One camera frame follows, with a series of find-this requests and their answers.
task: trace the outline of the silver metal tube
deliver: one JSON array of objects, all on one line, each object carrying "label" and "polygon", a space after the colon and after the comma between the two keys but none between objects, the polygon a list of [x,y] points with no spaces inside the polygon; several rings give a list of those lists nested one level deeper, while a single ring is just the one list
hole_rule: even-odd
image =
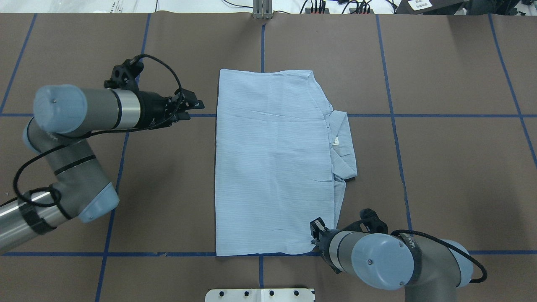
[{"label": "silver metal tube", "polygon": [[[32,201],[42,204],[53,202],[49,192],[32,194]],[[67,221],[56,206],[37,207],[36,211],[39,217],[43,218],[52,227]],[[20,213],[19,200],[0,207],[0,254],[36,236],[38,236],[38,233],[32,230]]]}]

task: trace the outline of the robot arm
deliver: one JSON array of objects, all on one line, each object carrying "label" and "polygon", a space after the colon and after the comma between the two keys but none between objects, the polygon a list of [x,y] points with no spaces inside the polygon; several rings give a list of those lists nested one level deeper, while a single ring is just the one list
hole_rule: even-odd
[{"label": "robot arm", "polygon": [[[378,289],[405,287],[407,302],[455,302],[458,287],[487,278],[484,267],[457,242],[406,230],[388,235],[387,225],[371,209],[362,210],[360,217],[342,230],[326,228],[321,218],[310,223],[312,243],[337,274],[347,272]],[[471,281],[473,262],[483,277]]]},{"label": "robot arm", "polygon": [[[172,97],[138,89],[143,70],[140,55],[114,67],[106,89],[73,85],[45,86],[34,100],[34,118],[23,132],[28,148],[39,154],[17,172],[18,198],[0,206],[0,254],[53,231],[74,217],[90,222],[114,209],[119,197],[97,161],[86,138],[108,132],[131,132],[171,126],[188,120],[189,109],[203,109],[195,94],[182,89],[171,68],[157,61],[177,79]],[[35,160],[45,157],[57,177],[48,188],[18,192],[16,180]]]}]

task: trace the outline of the light blue joint cap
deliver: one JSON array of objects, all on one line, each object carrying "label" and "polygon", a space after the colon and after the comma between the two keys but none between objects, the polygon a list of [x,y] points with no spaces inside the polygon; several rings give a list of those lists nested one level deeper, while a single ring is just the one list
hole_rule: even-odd
[{"label": "light blue joint cap", "polygon": [[43,86],[35,93],[35,121],[46,132],[70,133],[88,112],[86,95],[74,85]]},{"label": "light blue joint cap", "polygon": [[119,196],[112,183],[108,185],[82,210],[78,217],[83,223],[94,221],[102,215],[115,209],[119,204]]},{"label": "light blue joint cap", "polygon": [[[460,243],[453,241],[453,240],[446,240],[446,239],[442,239],[442,240],[446,241],[447,243],[455,247],[458,247],[463,252],[470,255],[470,253]],[[453,257],[455,257],[455,260],[457,260],[457,264],[459,265],[459,269],[461,270],[461,283],[459,283],[457,287],[463,287],[463,286],[468,285],[468,283],[470,283],[471,276],[474,273],[474,264],[470,260],[462,256],[461,254],[455,252],[454,250],[449,249],[449,251],[453,254]]]},{"label": "light blue joint cap", "polygon": [[24,144],[28,147],[28,149],[30,149],[30,150],[33,151],[34,153],[41,154],[41,152],[39,152],[39,151],[32,145],[32,143],[30,142],[30,139],[28,138],[28,127],[30,127],[30,122],[28,122],[28,124],[26,124],[26,127],[24,127],[24,131],[23,131],[23,142],[24,142]]},{"label": "light blue joint cap", "polygon": [[414,259],[408,247],[387,234],[370,234],[358,240],[351,259],[358,277],[378,289],[399,289],[414,273]]}]

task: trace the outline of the white mounting plate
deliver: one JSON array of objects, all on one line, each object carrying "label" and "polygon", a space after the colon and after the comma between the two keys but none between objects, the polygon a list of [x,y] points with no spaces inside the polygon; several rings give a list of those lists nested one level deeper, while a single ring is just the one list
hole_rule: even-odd
[{"label": "white mounting plate", "polygon": [[314,289],[210,290],[205,302],[315,302]]}]

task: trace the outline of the light blue cloth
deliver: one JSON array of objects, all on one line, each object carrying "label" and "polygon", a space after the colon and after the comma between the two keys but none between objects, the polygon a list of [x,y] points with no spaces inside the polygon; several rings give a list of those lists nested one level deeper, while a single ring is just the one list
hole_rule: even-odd
[{"label": "light blue cloth", "polygon": [[312,71],[220,71],[218,256],[311,251],[310,221],[337,225],[344,179],[356,175],[347,114],[332,109]]}]

